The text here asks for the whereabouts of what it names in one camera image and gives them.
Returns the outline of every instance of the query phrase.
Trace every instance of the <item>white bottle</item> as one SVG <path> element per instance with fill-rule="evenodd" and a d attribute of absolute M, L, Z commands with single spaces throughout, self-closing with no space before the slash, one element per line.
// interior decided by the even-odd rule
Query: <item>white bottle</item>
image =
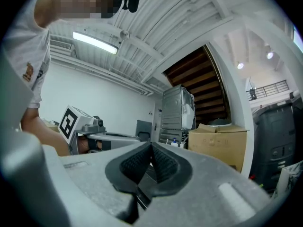
<path fill-rule="evenodd" d="M 179 144 L 176 142 L 176 138 L 174 138 L 174 141 L 171 142 L 170 145 L 171 145 L 171 146 L 175 146 L 175 147 L 178 147 L 178 146 L 179 146 Z"/>

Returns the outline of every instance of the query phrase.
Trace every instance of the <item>white t-shirt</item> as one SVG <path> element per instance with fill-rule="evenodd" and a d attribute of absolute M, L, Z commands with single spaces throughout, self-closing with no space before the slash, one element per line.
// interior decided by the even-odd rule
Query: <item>white t-shirt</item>
<path fill-rule="evenodd" d="M 34 19 L 37 0 L 29 0 L 3 38 L 2 45 L 15 72 L 33 90 L 29 108 L 39 108 L 41 87 L 50 64 L 49 30 Z"/>

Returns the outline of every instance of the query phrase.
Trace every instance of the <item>railing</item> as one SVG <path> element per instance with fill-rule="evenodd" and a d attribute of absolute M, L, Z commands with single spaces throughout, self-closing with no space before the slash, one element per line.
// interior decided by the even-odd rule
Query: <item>railing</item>
<path fill-rule="evenodd" d="M 251 89 L 250 91 L 246 91 L 248 99 L 251 100 L 256 100 L 259 98 L 271 96 L 274 94 L 282 93 L 289 90 L 288 84 L 286 80 L 280 81 L 274 84 L 270 84 L 265 87 L 260 87 L 257 89 Z"/>

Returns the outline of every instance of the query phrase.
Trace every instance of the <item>staircase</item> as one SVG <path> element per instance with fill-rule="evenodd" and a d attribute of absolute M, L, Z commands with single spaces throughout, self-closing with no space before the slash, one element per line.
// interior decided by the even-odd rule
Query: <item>staircase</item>
<path fill-rule="evenodd" d="M 230 119 L 230 108 L 217 67 L 202 46 L 164 72 L 171 85 L 181 84 L 195 96 L 196 125 Z"/>

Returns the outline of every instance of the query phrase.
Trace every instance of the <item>fluorescent light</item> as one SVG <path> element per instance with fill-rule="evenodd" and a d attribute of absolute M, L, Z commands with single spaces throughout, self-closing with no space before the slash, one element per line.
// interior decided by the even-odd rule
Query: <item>fluorescent light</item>
<path fill-rule="evenodd" d="M 243 63 L 239 63 L 238 64 L 238 69 L 242 69 L 244 67 L 244 64 Z"/>
<path fill-rule="evenodd" d="M 273 56 L 274 56 L 274 53 L 273 52 L 269 52 L 268 54 L 267 54 L 267 59 L 271 59 L 271 58 L 273 58 Z"/>
<path fill-rule="evenodd" d="M 110 52 L 114 55 L 117 54 L 118 47 L 111 45 L 109 43 L 103 42 L 101 40 L 95 39 L 93 37 L 90 37 L 90 36 L 87 36 L 84 34 L 80 34 L 78 32 L 73 32 L 72 37 L 75 40 L 80 40 L 82 42 L 94 45 L 94 46 L 99 47 L 100 49 Z"/>

